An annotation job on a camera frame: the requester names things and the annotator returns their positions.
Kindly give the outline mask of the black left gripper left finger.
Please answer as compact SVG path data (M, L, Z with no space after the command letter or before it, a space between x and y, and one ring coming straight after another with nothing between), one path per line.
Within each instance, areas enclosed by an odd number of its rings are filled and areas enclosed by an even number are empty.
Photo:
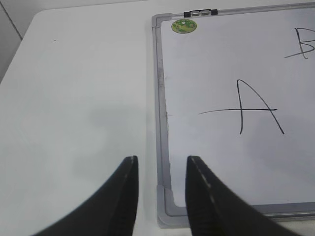
M138 158L126 157L92 196L37 235L130 236L134 230L138 196Z

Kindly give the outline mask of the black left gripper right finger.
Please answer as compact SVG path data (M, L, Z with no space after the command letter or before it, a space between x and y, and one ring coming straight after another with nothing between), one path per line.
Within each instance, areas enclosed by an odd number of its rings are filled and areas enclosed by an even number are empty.
M194 236L294 236L232 192L199 156L189 156L186 210Z

